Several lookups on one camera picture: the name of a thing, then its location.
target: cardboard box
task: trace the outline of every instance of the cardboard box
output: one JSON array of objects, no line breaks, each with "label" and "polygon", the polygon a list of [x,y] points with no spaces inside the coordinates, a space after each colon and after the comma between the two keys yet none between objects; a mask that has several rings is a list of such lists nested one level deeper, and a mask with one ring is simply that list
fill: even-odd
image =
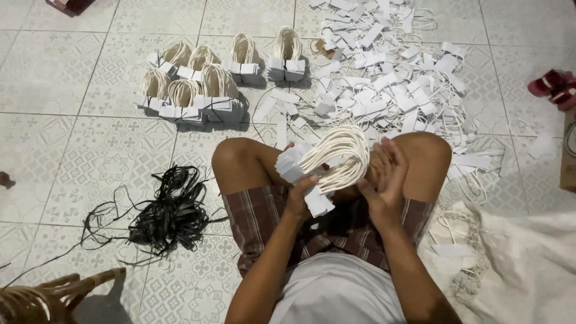
[{"label": "cardboard box", "polygon": [[566,113],[560,188],[576,193],[576,109]]}]

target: brown paper piece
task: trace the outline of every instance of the brown paper piece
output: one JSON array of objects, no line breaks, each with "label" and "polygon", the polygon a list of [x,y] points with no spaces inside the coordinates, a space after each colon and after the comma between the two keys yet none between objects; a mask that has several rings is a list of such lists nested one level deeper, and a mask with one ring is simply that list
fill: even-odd
[{"label": "brown paper piece", "polygon": [[560,188],[576,193],[576,109],[566,113]]},{"label": "brown paper piece", "polygon": [[326,50],[324,48],[324,45],[326,44],[325,41],[321,40],[321,39],[317,39],[316,40],[316,49],[322,53],[324,56],[326,56],[328,59],[332,59],[332,57],[334,56],[335,51],[334,50]]}]

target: white rope handle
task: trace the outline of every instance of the white rope handle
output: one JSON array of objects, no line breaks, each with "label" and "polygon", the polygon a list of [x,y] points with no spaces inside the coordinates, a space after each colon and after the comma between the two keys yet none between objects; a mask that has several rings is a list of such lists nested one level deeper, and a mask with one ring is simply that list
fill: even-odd
[{"label": "white rope handle", "polygon": [[238,98],[238,88],[230,72],[220,64],[206,63],[202,70],[202,93],[206,97]]},{"label": "white rope handle", "polygon": [[170,77],[162,70],[152,67],[142,79],[141,90],[147,96],[155,97],[162,100],[168,99],[168,86]]},{"label": "white rope handle", "polygon": [[192,50],[190,46],[181,39],[172,39],[168,44],[164,44],[162,49],[162,57],[169,63],[175,66],[186,65],[190,60]]},{"label": "white rope handle", "polygon": [[192,107],[194,97],[202,93],[198,83],[193,80],[176,80],[168,87],[168,95],[175,107]]},{"label": "white rope handle", "polygon": [[366,174],[370,162],[370,148],[364,132],[356,125],[340,125],[326,136],[298,163],[306,173],[321,167],[334,157],[348,156],[346,161],[320,176],[321,193],[340,190],[356,183]]},{"label": "white rope handle", "polygon": [[258,63],[258,51],[253,38],[239,33],[232,40],[230,60],[240,64]]},{"label": "white rope handle", "polygon": [[220,58],[208,46],[201,45],[190,55],[188,68],[194,71],[202,71],[205,63],[220,64]]},{"label": "white rope handle", "polygon": [[302,55],[302,43],[298,34],[290,27],[280,29],[274,43],[274,56],[287,60],[298,60]]}]

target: hand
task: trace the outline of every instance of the hand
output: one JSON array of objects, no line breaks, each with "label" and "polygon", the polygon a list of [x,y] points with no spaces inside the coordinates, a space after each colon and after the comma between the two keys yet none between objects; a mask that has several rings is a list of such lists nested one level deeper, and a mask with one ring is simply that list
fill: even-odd
[{"label": "hand", "polygon": [[300,226],[309,219],[312,215],[304,201],[304,194],[316,184],[318,184],[318,176],[313,175],[300,180],[294,188],[290,189],[282,217],[295,220]]},{"label": "hand", "polygon": [[402,149],[387,138],[383,138],[381,143],[374,146],[374,152],[381,163],[373,164],[371,161],[378,179],[376,189],[366,179],[357,181],[358,190],[368,201],[370,219],[380,234],[402,228],[402,187],[408,172],[408,160]]}]

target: white cloth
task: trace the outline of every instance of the white cloth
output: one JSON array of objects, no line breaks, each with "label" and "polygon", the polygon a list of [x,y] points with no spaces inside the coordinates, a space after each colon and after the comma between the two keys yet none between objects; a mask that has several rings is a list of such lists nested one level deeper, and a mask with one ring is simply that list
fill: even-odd
[{"label": "white cloth", "polygon": [[[457,208],[480,220],[478,233],[489,261],[477,294],[454,305],[464,323],[574,322],[576,212],[506,217],[468,203]],[[454,264],[431,262],[421,249],[419,254],[440,287],[451,282]]]},{"label": "white cloth", "polygon": [[406,322],[390,275],[353,255],[319,253],[285,280],[270,324]]}]

